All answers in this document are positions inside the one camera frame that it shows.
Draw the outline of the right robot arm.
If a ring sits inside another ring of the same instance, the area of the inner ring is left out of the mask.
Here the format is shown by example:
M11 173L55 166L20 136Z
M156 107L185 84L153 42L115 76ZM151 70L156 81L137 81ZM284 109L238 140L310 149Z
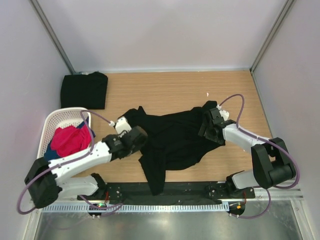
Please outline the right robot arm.
M281 138L261 137L228 117L227 111L217 107L205 111L198 135L219 145L233 143L251 154L251 170L226 177L225 192L229 197L237 198L252 187L267 190L296 177L296 168Z

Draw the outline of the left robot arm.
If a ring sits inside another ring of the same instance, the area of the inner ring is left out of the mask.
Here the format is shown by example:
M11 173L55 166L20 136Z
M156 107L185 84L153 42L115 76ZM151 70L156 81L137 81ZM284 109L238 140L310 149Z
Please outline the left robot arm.
M54 203L69 185L73 176L94 166L126 158L139 151L147 142L147 133L139 126L124 130L120 134L110 134L93 147L72 155L34 161L25 177L25 185L36 209Z

